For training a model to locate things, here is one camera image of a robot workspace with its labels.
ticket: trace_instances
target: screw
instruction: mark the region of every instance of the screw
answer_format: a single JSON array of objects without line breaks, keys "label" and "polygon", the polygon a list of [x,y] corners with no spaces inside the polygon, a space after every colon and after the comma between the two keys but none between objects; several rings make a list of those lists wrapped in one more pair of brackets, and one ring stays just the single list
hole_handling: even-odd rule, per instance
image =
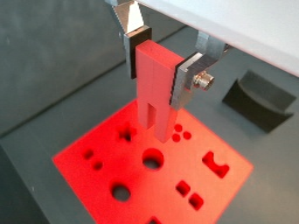
[{"label": "screw", "polygon": [[206,71],[194,75],[193,77],[193,85],[197,88],[209,90],[211,88],[213,83],[214,83],[214,77]]}]

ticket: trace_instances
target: red shape sorter board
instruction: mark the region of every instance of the red shape sorter board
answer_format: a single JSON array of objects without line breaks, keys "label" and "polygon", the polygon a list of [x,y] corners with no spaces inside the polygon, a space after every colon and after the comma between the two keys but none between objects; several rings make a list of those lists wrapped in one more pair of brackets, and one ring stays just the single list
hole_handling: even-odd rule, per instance
[{"label": "red shape sorter board", "polygon": [[[138,123],[137,101],[54,163],[102,224],[215,223],[253,171],[253,164],[185,109],[173,138],[166,143],[155,139],[154,128]],[[114,197],[121,186],[131,193],[126,201]]]}]

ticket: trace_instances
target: black holder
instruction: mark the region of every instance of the black holder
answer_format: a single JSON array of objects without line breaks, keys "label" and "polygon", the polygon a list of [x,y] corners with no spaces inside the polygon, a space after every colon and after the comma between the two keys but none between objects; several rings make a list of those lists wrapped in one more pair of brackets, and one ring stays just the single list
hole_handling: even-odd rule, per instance
[{"label": "black holder", "polygon": [[286,112],[294,100],[295,97],[281,87],[247,71],[242,80],[235,81],[223,102],[270,132],[294,115]]}]

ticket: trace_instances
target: white panel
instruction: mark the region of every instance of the white panel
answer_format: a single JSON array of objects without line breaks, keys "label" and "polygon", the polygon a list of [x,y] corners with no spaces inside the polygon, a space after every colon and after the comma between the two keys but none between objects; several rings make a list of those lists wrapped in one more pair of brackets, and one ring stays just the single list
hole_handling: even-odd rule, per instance
[{"label": "white panel", "polygon": [[137,0],[299,76],[298,0]]}]

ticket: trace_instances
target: round hole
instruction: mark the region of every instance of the round hole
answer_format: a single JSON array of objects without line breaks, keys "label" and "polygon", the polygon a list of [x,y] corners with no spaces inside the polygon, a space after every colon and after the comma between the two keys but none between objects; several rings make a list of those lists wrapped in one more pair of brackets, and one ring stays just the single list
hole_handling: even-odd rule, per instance
[{"label": "round hole", "polygon": [[165,155],[158,149],[147,149],[143,155],[145,166],[151,170],[158,170],[165,165]]},{"label": "round hole", "polygon": [[173,140],[179,143],[182,141],[182,137],[179,134],[173,134]]},{"label": "round hole", "polygon": [[193,133],[189,131],[185,131],[182,135],[183,135],[183,138],[187,140],[190,140],[193,138]]},{"label": "round hole", "polygon": [[94,164],[94,170],[99,171],[102,169],[102,167],[103,167],[103,163],[102,162],[97,162]]},{"label": "round hole", "polygon": [[131,197],[131,192],[125,185],[115,185],[113,187],[113,196],[118,201],[126,202]]},{"label": "round hole", "polygon": [[91,159],[94,157],[94,151],[93,150],[87,150],[83,154],[83,157],[86,159]]},{"label": "round hole", "polygon": [[175,131],[182,132],[183,126],[181,124],[175,124],[174,129],[175,129]]}]

